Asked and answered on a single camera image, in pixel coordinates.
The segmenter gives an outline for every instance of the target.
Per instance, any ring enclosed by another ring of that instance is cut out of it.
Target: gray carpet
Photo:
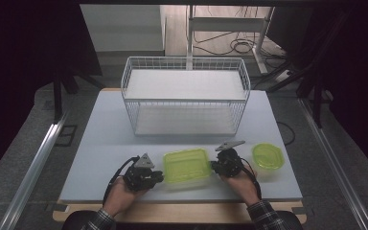
[[[246,64],[249,75],[258,76],[253,60],[248,59]],[[96,79],[107,87],[119,87],[118,76],[122,76],[124,66],[124,63],[103,65],[103,77]],[[73,101],[65,125],[75,126],[75,137],[68,147],[53,148],[16,229],[61,228],[61,223],[52,219],[53,205],[58,200],[99,93],[98,88],[79,78],[76,80],[80,92],[77,95],[64,95],[66,100]],[[270,83],[272,81],[260,87],[264,88]],[[270,94],[269,100],[276,120],[289,125],[295,132],[295,140],[287,145],[287,153],[304,197],[303,203],[308,216],[304,229],[359,229],[293,93],[294,86],[290,85]],[[53,121],[52,93],[51,85],[36,92],[35,105],[28,120],[0,162],[0,221]],[[327,104],[323,105],[322,122],[335,153],[368,210],[366,157],[334,119]],[[287,127],[279,124],[279,129],[285,143],[292,140],[292,133]],[[69,140],[67,138],[58,138],[57,142],[64,145]]]

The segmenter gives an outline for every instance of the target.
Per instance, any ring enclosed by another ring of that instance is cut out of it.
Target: person's left hand
[[[118,177],[112,185],[112,189],[106,198],[103,209],[109,215],[115,217],[117,214],[122,213],[129,208],[137,197],[145,194],[147,191],[148,190],[133,192],[127,188],[127,184],[124,179],[122,177]]]

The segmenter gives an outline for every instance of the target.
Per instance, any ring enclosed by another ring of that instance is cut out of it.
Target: plastic food container
[[[205,149],[169,152],[164,155],[163,163],[167,183],[204,178],[211,174],[211,165]]]
[[[277,170],[285,164],[282,150],[269,143],[261,143],[252,150],[253,161],[266,170]]]

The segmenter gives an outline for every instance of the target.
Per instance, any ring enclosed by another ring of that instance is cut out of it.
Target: person's right hand
[[[252,171],[249,166],[244,167],[257,176],[256,172]],[[239,174],[233,177],[220,175],[220,179],[228,183],[232,190],[241,197],[241,199],[247,206],[260,201],[258,198],[256,187],[249,176],[246,174],[246,172],[241,171]]]

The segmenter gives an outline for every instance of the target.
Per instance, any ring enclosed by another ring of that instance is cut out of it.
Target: white wire basket
[[[238,131],[250,92],[241,58],[129,57],[122,96],[135,135]]]

